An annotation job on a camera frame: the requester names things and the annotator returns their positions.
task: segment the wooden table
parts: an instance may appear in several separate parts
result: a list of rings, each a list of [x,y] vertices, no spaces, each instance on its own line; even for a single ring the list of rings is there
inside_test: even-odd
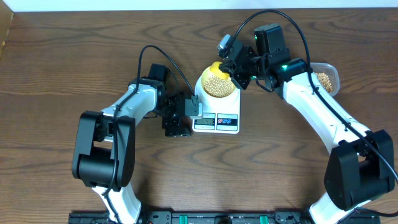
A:
[[[397,147],[398,9],[283,11],[304,31],[312,61],[337,68],[335,99],[372,130],[385,129]],[[99,111],[126,91],[146,44],[166,51],[194,85],[220,60],[220,39],[254,12],[17,13],[0,61],[1,223],[65,223],[71,211],[104,210],[71,173],[81,113]],[[293,57],[303,57],[298,33],[277,15],[254,19],[239,39],[254,44],[253,29],[273,22],[283,27]],[[143,75],[151,63],[172,68],[152,49],[144,54]],[[260,211],[316,202],[325,191],[328,153],[310,125],[254,83],[242,94],[241,114],[238,135],[166,138],[160,118],[141,122],[132,178],[137,197],[174,210]],[[369,207],[396,211],[398,190]]]

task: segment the white wall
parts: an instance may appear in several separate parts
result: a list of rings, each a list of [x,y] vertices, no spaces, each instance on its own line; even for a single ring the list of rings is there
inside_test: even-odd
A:
[[[3,0],[14,12],[398,7],[398,0]]]

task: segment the wire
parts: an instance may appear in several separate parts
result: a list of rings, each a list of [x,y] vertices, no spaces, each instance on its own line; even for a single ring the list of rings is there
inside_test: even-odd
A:
[[[114,217],[116,218],[116,221],[118,223],[122,223],[122,221],[120,220],[119,214],[116,212],[116,209],[113,207],[113,204],[111,202],[111,199],[109,198],[109,195],[105,196],[105,199],[106,199],[107,203],[109,204],[109,207],[111,208],[112,212],[114,213]]]
[[[157,114],[155,116],[151,116],[151,117],[143,117],[143,119],[151,119],[151,118],[157,118]]]
[[[137,80],[136,80],[136,87],[134,90],[127,96],[125,99],[123,99],[118,105],[115,106],[115,110],[113,113],[113,144],[114,144],[114,165],[113,165],[113,173],[112,173],[112,178],[111,182],[108,185],[108,188],[102,193],[102,196],[106,199],[107,203],[109,204],[109,207],[111,208],[112,212],[115,215],[116,220],[118,223],[121,223],[120,218],[118,213],[116,212],[116,209],[114,208],[111,200],[109,199],[109,193],[113,188],[114,182],[116,181],[117,174],[118,174],[118,166],[119,166],[119,148],[118,148],[118,113],[120,109],[123,107],[123,104],[127,102],[132,96],[134,96],[139,89],[139,79],[140,79],[140,74],[141,74],[141,61],[142,61],[142,55],[144,54],[144,51],[148,47],[153,47],[157,49],[159,52],[161,52],[173,65],[174,67],[178,70],[178,72],[181,74],[182,78],[185,80],[187,83],[188,87],[191,89],[192,94],[193,94],[193,89],[191,84],[189,84],[187,78],[185,78],[185,75],[181,72],[181,69],[177,66],[177,64],[160,48],[154,45],[147,45],[144,48],[142,48],[141,53],[139,55],[139,61],[138,61],[138,70],[137,70]],[[178,91],[178,81],[175,75],[172,73],[175,81],[176,81],[176,90]]]
[[[371,210],[368,208],[363,208],[363,207],[355,208],[355,210],[360,213],[374,214],[374,215],[379,215],[381,217],[387,217],[387,218],[392,218],[392,217],[398,216],[398,211],[388,214],[388,213],[382,213],[382,212],[378,212],[378,211]]]
[[[298,31],[298,33],[301,36],[301,39],[303,40],[304,43],[304,48],[305,48],[305,55],[307,58],[307,73],[308,73],[308,80],[310,82],[310,85],[312,87],[313,92],[318,96],[318,98],[322,101],[322,103],[346,126],[347,129],[349,129],[352,133],[354,133],[358,138],[360,138],[360,140],[362,140],[371,150],[373,153],[375,153],[381,161],[383,161],[383,163],[387,166],[387,168],[392,172],[392,175],[394,176],[396,182],[398,183],[398,174],[397,172],[394,170],[394,168],[387,162],[386,158],[384,158],[383,155],[380,154],[380,152],[361,134],[359,133],[357,130],[355,130],[352,126],[351,123],[347,122],[343,117],[340,116],[340,114],[337,113],[337,111],[335,111],[335,109],[333,109],[329,103],[321,96],[321,94],[318,91],[318,88],[315,87],[315,85],[313,84],[313,80],[312,80],[312,68],[311,68],[311,60],[310,60],[310,51],[308,49],[308,45],[307,45],[307,40],[305,39],[305,36],[303,34],[303,32],[301,31],[300,27],[296,24],[296,22],[290,18],[288,15],[284,14],[283,12],[280,12],[278,10],[274,10],[274,9],[266,9],[263,11],[259,11],[255,14],[253,14],[252,16],[250,16],[248,19],[246,19],[242,25],[239,27],[239,29],[235,32],[234,37],[232,38],[231,43],[228,45],[228,49],[232,46],[232,43],[235,41],[236,37],[238,36],[238,34],[240,33],[240,31],[242,30],[242,28],[254,17],[263,14],[263,13],[267,13],[267,12],[272,12],[272,13],[276,13],[278,15],[281,15],[283,17],[285,17],[287,20],[289,20],[290,23],[293,24],[293,26],[296,28],[296,30]],[[398,212],[395,213],[391,213],[391,214],[387,214],[387,213],[381,213],[381,212],[377,212],[374,210],[370,210],[367,208],[358,208],[358,210],[364,210],[367,211],[368,213],[374,213],[376,215],[379,216],[383,216],[383,217],[396,217],[398,216]]]
[[[274,91],[274,90],[269,90],[269,89],[267,89],[267,87],[261,85],[261,84],[259,83],[259,79],[258,79],[258,78],[256,79],[256,84],[257,84],[257,86],[259,86],[260,88],[262,88],[263,90],[265,90],[265,91],[267,91],[267,92],[269,92],[269,93],[271,93],[271,92]]]
[[[155,48],[156,50],[158,50],[159,52],[161,52],[161,53],[164,55],[164,57],[166,57],[166,58],[174,65],[174,67],[175,67],[175,68],[177,69],[177,71],[180,73],[181,77],[184,79],[185,83],[187,83],[187,85],[188,85],[189,89],[191,90],[192,94],[194,94],[193,88],[192,88],[191,84],[189,84],[187,78],[186,78],[185,75],[181,72],[181,69],[178,67],[178,65],[177,65],[177,64],[176,64],[176,63],[175,63],[163,50],[162,50],[162,49],[160,49],[160,48],[158,48],[157,46],[154,46],[154,45],[147,45],[147,46],[145,46],[145,47],[141,50],[141,53],[140,53],[140,55],[139,55],[139,61],[138,61],[137,79],[139,79],[139,75],[140,75],[140,72],[141,72],[142,54],[144,53],[145,49],[148,48],[148,47],[153,47],[153,48]]]
[[[175,76],[174,72],[170,72],[170,73],[172,74],[172,76],[173,76],[173,78],[175,80],[175,88],[174,88],[173,93],[170,96],[174,96],[174,95],[177,94],[177,92],[179,91],[180,87],[178,86],[178,80],[177,80],[177,77]]]
[[[286,209],[278,209],[278,210],[276,210],[276,211],[272,214],[272,218],[274,219],[274,221],[275,221],[276,223],[280,224],[280,223],[277,221],[277,218],[276,218],[276,216],[275,216],[275,214],[276,214],[277,212],[289,212],[290,214],[292,214],[292,217],[293,217],[293,219],[294,219],[295,224],[301,224],[301,222],[298,222],[298,221],[297,221],[297,219],[296,219],[296,217],[294,216],[293,212],[290,211],[290,210],[286,210]]]
[[[358,211],[356,209],[353,209],[348,215],[346,215],[342,219],[338,220],[337,224],[340,224],[340,223],[343,223],[343,222],[347,221],[348,219],[350,219],[351,217],[353,217],[357,213],[358,213]]]

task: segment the digital scale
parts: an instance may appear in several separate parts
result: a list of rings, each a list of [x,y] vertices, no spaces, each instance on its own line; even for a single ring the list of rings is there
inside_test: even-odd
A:
[[[241,110],[241,90],[234,91],[222,98],[210,96],[203,89],[202,81],[211,75],[208,67],[195,85],[195,95],[203,105],[203,117],[193,119],[192,129],[195,132],[236,134],[239,132]]]

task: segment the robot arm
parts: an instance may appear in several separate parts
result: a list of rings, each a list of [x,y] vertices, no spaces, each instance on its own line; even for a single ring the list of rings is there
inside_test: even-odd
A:
[[[165,135],[174,137],[190,136],[191,132],[182,119],[200,116],[197,97],[183,93],[172,96],[166,94],[169,74],[164,65],[152,64],[149,76],[139,80],[135,93],[137,80],[132,81],[127,92],[110,107],[101,112],[86,111],[80,117],[72,174],[102,198],[112,221],[118,217],[121,223],[136,223],[140,215],[141,203],[134,195],[130,179],[135,161],[135,128],[141,119],[153,111],[162,117]],[[108,197],[104,197],[102,194],[113,178],[115,146],[113,144],[112,150],[109,150],[96,147],[93,142],[114,141],[113,116],[116,105],[120,106],[117,121],[118,168],[112,190]]]
[[[228,73],[237,88],[245,90],[252,79],[268,92],[295,107],[321,137],[330,154],[325,174],[326,193],[310,207],[315,223],[337,223],[352,209],[368,203],[394,189],[394,176],[379,157],[369,150],[326,107],[315,94],[308,79],[307,64],[302,59],[290,59],[282,29],[278,24],[254,30],[257,53],[250,46],[226,35],[220,42],[219,56],[227,59],[219,69]],[[392,139],[384,131],[372,133],[350,116],[311,74],[315,88],[323,99],[394,166]],[[265,86],[259,84],[264,80]],[[366,157],[358,162],[358,156]]]

